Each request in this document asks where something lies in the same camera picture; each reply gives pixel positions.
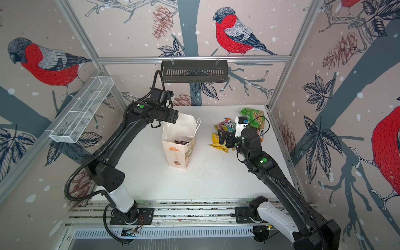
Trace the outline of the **teal snack packet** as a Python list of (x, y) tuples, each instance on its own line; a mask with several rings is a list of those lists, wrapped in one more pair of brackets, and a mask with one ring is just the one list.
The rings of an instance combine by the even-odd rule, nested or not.
[(222, 124), (223, 130), (225, 130), (225, 131), (229, 131), (229, 132), (236, 131), (236, 123), (230, 118), (226, 118), (221, 124)]

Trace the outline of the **yellow snack packet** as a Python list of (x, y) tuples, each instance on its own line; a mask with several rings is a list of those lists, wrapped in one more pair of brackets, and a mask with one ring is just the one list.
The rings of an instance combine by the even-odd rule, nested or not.
[(221, 150), (225, 153), (229, 153), (229, 149), (224, 145), (219, 143), (219, 136), (215, 133), (212, 134), (211, 136), (212, 144), (210, 144), (211, 147)]

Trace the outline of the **printed paper bag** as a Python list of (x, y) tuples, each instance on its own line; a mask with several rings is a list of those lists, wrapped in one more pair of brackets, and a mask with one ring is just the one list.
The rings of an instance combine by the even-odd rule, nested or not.
[(196, 143), (200, 119), (180, 113), (176, 123), (162, 123), (162, 144), (168, 165), (186, 169)]

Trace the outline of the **purple snack packet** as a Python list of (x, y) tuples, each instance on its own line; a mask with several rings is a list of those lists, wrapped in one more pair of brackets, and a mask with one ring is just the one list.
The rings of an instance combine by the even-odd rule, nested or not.
[(179, 145), (186, 145), (188, 143), (189, 142), (187, 142), (187, 141), (177, 141), (177, 140), (175, 140), (175, 144), (179, 144)]

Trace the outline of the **orange candy packet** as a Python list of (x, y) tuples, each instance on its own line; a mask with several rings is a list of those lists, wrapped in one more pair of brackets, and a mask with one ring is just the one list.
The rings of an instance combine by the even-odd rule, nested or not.
[(264, 129), (263, 128), (257, 129), (257, 134), (259, 135), (260, 141), (262, 142), (264, 140)]

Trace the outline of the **green snack packet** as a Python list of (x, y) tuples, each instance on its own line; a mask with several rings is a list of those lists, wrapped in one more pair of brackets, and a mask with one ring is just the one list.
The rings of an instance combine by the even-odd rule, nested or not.
[(265, 118), (264, 112), (257, 109), (244, 108), (239, 112), (242, 116), (248, 118), (250, 123), (250, 127), (255, 129), (264, 129), (265, 127)]

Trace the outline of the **Fox's fruits candy packet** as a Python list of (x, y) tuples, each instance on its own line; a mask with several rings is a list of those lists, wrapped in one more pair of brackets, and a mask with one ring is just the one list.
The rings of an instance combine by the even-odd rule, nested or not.
[(229, 131), (229, 127), (226, 125), (226, 122), (220, 122), (217, 125), (214, 125), (214, 128), (216, 129), (216, 131), (218, 130), (222, 130), (222, 131)]

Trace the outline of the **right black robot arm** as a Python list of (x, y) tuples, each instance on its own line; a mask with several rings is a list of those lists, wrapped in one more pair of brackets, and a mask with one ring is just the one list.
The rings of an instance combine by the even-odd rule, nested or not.
[(287, 180), (278, 163), (262, 150), (261, 139), (250, 127), (237, 137), (233, 132), (218, 130), (219, 142), (235, 148), (244, 157), (249, 172), (262, 181), (281, 202), (286, 213), (276, 209), (267, 198), (259, 196), (249, 203), (250, 217), (266, 221), (281, 232), (296, 250), (337, 250), (341, 229), (313, 209)]

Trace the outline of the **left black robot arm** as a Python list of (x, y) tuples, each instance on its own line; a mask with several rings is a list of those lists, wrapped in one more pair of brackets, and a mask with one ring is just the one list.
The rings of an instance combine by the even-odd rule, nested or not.
[(111, 138), (92, 156), (85, 170), (113, 207), (119, 220), (115, 224), (133, 224), (139, 217), (136, 201), (124, 185), (125, 173), (116, 166), (134, 138), (149, 124), (158, 122), (176, 123), (179, 115), (173, 109), (172, 91), (151, 89), (150, 96), (127, 106), (122, 123)]

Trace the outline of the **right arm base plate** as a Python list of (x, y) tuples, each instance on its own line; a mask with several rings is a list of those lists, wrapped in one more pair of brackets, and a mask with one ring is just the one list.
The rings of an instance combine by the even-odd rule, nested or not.
[(234, 217), (237, 224), (259, 224), (248, 206), (237, 206), (234, 208)]

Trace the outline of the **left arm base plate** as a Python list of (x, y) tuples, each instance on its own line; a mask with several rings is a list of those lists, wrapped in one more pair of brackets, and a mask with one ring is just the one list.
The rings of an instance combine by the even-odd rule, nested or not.
[(111, 213), (111, 225), (151, 225), (154, 208), (136, 208), (132, 207), (128, 212), (122, 213), (114, 208)]

